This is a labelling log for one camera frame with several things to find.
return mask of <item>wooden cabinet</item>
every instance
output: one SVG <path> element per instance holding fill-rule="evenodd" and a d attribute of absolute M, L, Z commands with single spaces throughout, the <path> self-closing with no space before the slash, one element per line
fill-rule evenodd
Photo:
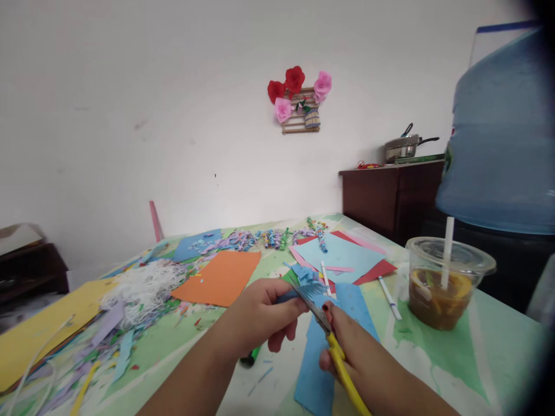
<path fill-rule="evenodd" d="M 442 171 L 443 161 L 343 170 L 343 214 L 404 246 L 438 215 Z"/>
<path fill-rule="evenodd" d="M 68 270 L 54 244 L 35 244 L 0 257 L 0 305 L 49 292 L 69 292 Z"/>

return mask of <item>red paper flower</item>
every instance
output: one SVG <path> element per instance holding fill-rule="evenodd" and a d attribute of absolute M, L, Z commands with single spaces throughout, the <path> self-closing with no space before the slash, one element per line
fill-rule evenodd
<path fill-rule="evenodd" d="M 270 81 L 268 84 L 268 95 L 272 104 L 276 103 L 276 98 L 283 98 L 285 94 L 285 85 L 279 81 Z"/>
<path fill-rule="evenodd" d="M 289 99 L 293 94 L 301 92 L 302 83 L 305 81 L 305 74 L 300 66 L 290 68 L 285 72 L 285 86 L 289 90 Z"/>

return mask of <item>popsicle stick frame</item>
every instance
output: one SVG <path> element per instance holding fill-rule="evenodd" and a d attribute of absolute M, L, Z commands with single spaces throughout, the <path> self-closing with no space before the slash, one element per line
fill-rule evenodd
<path fill-rule="evenodd" d="M 289 90 L 285 90 L 285 98 L 289 97 Z M 302 88 L 299 94 L 293 95 L 291 98 L 291 105 L 296 106 L 298 102 L 303 101 L 306 97 L 305 105 L 308 105 L 311 109 L 318 109 L 319 104 L 316 104 L 314 100 L 314 88 Z M 305 121 L 306 113 L 298 114 L 296 111 L 291 113 L 291 117 L 282 123 L 282 134 L 293 134 L 293 133 L 318 133 L 320 131 L 320 126 L 318 127 L 306 127 Z"/>

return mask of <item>green painted tablecloth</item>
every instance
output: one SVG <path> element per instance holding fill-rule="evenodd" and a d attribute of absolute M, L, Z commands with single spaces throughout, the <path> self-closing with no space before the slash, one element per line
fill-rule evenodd
<path fill-rule="evenodd" d="M 408 253 L 403 247 L 342 214 L 312 218 L 326 222 L 330 231 L 347 231 L 375 242 L 387 251 L 387 260 L 398 267 L 385 281 L 393 297 L 398 299 L 402 321 L 396 321 L 393 317 L 377 281 L 366 283 L 361 288 L 382 344 L 403 366 L 463 415 L 510 412 L 520 395 L 526 393 L 525 387 L 534 380 L 534 358 L 539 356 L 538 351 L 547 335 L 540 324 L 477 290 L 453 331 L 431 329 L 408 309 Z M 238 229 L 254 233 L 259 229 L 289 227 L 295 230 L 305 226 L 306 219 L 303 218 Z M 223 230 L 224 235 L 232 230 Z M 175 249 L 181 237 L 167 239 L 170 243 L 165 251 L 167 254 Z M 284 261 L 295 261 L 289 250 L 263 248 L 260 263 L 249 283 L 259 278 L 285 274 L 288 269 L 283 265 Z M 135 414 L 223 311 L 224 308 L 196 305 L 177 326 L 177 313 L 161 318 L 137 341 L 128 369 L 121 379 L 112 383 L 114 370 L 108 368 L 108 362 L 103 363 L 87 392 L 81 415 Z M 308 314 L 299 319 L 297 338 L 292 343 L 286 340 L 279 354 L 272 354 L 263 346 L 252 369 L 236 368 L 218 415 L 304 414 L 293 396 L 309 319 Z M 96 328 L 96 324 L 91 325 L 54 358 L 61 369 L 54 391 L 68 382 L 71 377 L 68 370 L 74 363 L 75 352 L 87 343 Z M 273 371 L 264 378 L 264 382 L 257 383 L 270 366 L 274 367 Z M 76 392 L 84 379 L 82 377 L 74 387 Z M 42 397 L 46 381 L 46 378 L 36 380 L 24 388 L 21 396 L 23 400 L 17 405 L 15 414 L 25 414 L 32 409 L 32 405 Z M 10 397 L 4 397 L 0 403 L 5 403 Z M 71 402 L 48 414 L 69 414 Z M 2 410 L 5 413 L 5 408 L 5 405 L 0 408 L 0 414 Z M 337 383 L 333 413 L 356 414 L 343 388 Z"/>

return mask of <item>yellow scissors handle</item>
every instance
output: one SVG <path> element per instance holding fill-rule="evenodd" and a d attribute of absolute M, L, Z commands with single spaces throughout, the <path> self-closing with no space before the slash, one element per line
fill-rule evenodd
<path fill-rule="evenodd" d="M 372 416 L 372 413 L 370 413 L 370 411 L 362 401 L 360 395 L 358 394 L 358 391 L 353 384 L 353 380 L 351 380 L 351 377 L 347 372 L 347 368 L 345 368 L 345 364 L 343 363 L 343 361 L 345 361 L 345 353 L 337 342 L 337 339 L 335 338 L 333 332 L 331 332 L 326 337 L 326 340 L 330 345 L 331 359 L 334 361 L 335 369 L 337 370 L 339 379 L 341 380 L 341 383 L 343 384 L 345 390 L 347 390 L 347 396 L 349 396 L 349 399 L 351 399 L 351 402 L 353 402 L 359 414 L 361 414 L 362 416 Z"/>

